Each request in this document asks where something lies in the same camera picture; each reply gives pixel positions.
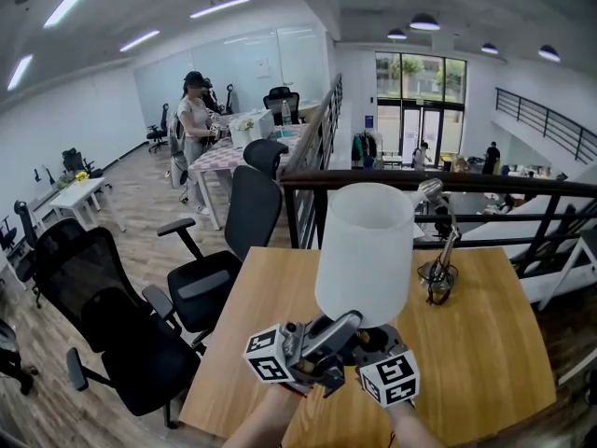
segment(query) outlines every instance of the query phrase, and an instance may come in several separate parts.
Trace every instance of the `black cap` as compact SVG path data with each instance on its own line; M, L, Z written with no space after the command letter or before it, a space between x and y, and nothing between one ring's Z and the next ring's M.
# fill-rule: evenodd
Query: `black cap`
M185 83L192 88L202 88L203 75L198 71L191 71L185 76Z

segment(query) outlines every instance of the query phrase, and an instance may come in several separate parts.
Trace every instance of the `checkered tablecloth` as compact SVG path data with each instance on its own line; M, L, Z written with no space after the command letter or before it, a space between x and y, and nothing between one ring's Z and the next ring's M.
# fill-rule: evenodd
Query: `checkered tablecloth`
M297 147L300 140L300 134L307 128L306 124L293 124L286 126L285 129L291 132L292 136L284 137L280 140L288 146L288 153L283 154L280 159L280 166L284 166L290 160L292 153ZM208 151L201 154L201 156L193 162L188 169L193 171L220 171L225 169L234 169L237 166L246 164L243 159L242 147L234 147L232 145L232 138L223 138L215 143Z

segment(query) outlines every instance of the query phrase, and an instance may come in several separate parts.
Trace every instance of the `bottle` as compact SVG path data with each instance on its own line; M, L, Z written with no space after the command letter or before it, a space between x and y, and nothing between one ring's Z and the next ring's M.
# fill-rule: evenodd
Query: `bottle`
M292 124L292 118L290 117L290 106L286 100L282 101L282 126L290 126Z

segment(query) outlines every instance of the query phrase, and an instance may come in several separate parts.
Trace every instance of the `chair armrest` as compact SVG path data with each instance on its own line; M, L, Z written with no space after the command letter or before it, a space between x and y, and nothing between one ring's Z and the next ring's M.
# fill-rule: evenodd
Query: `chair armrest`
M195 225L195 221L187 217L186 219L179 219L175 222L171 222L170 224L166 224L161 226L158 229L158 236L161 237L162 235L172 234L173 232L179 232L183 229L190 228Z
M178 289L178 295L183 301L192 301L193 299L221 287L231 280L228 271L219 271L212 273L207 277L195 281L187 286Z
M156 286L147 286L143 289L143 297L149 302L149 305L164 320L169 319L174 314L174 307L168 296Z
M87 390L90 384L87 381L83 365L81 365L81 359L75 348L71 348L66 354L66 367L68 368L68 378L70 378L71 384L73 384L75 389L79 392Z

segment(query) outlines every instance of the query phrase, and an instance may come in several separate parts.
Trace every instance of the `black metal railing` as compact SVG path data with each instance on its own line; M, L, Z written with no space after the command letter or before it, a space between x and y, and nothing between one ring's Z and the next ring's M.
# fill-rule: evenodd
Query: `black metal railing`
M544 273L558 272L567 259L569 251L557 253L558 247L565 241L578 238L578 230L590 219L597 219L597 186L566 181L547 179L529 179L523 177L473 175L466 173L418 172L418 171L351 171L351 170L305 170L294 173L285 172L282 183L288 194L311 191L314 208L314 225L318 241L323 241L326 225L327 192L359 182L376 182L387 184L401 190L416 190L426 179L437 177L443 181L444 190L452 192L482 193L486 191L500 194L533 193L550 196L545 214L518 215L462 215L458 214L459 223L464 222L496 222L496 221L540 221L535 234L529 237L482 239L474 241L458 241L455 247L491 247L501 245L528 245L522 255L511 260L520 278L536 276ZM562 197L587 198L590 202L574 213L556 213ZM560 221L556 231L548 232L552 221ZM416 223L450 222L449 216L417 215ZM298 226L290 225L291 239L293 231L301 233ZM311 245L295 244L293 247L306 248ZM417 241L415 249L440 249L441 241ZM527 271L529 265L539 262L537 267Z
M495 109L530 126L588 164L597 160L597 135L557 111L518 94L497 88Z
M338 128L338 116L342 105L342 76L338 75L332 88L301 136L292 158L285 167L284 174L303 171L324 171L334 151L334 138ZM313 191L308 189L285 188L286 213L293 247L310 247L315 233L315 214L321 212L321 198L315 200Z

